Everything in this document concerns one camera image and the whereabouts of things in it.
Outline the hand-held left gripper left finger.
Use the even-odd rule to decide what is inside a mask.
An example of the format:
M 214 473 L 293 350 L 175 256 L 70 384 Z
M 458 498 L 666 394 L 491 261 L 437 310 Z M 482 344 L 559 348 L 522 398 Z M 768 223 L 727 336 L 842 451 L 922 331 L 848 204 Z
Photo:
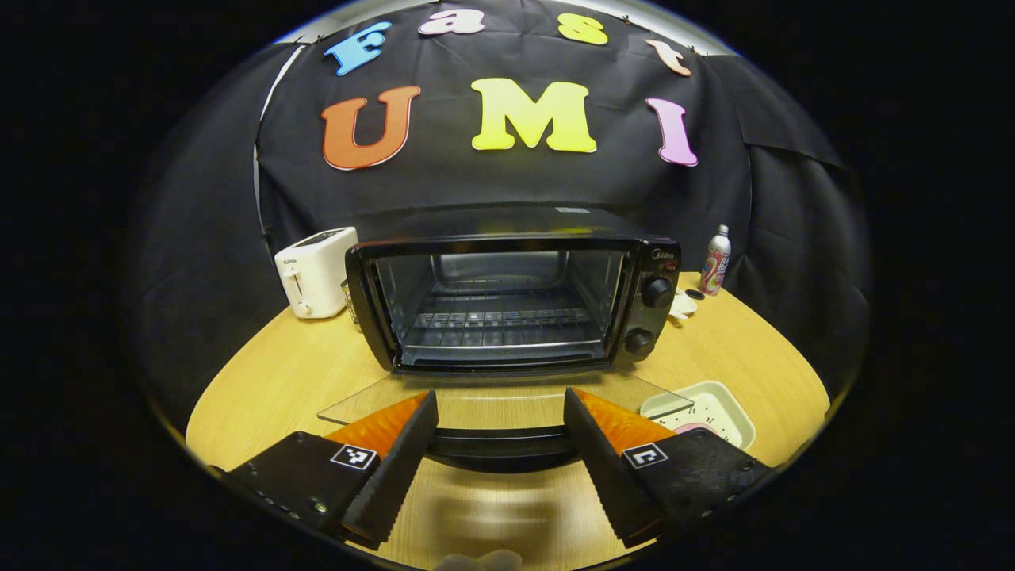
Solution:
M 294 431 L 225 471 L 224 481 L 320 534 L 376 550 L 438 421 L 435 391 L 418 392 L 326 436 Z

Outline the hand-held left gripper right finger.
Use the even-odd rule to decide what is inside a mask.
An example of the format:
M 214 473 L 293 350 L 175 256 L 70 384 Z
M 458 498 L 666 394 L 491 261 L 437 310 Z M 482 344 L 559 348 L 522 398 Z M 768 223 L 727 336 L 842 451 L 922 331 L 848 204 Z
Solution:
M 563 423 L 627 548 L 699 527 L 775 472 L 704 427 L 676 433 L 577 387 L 565 390 Z

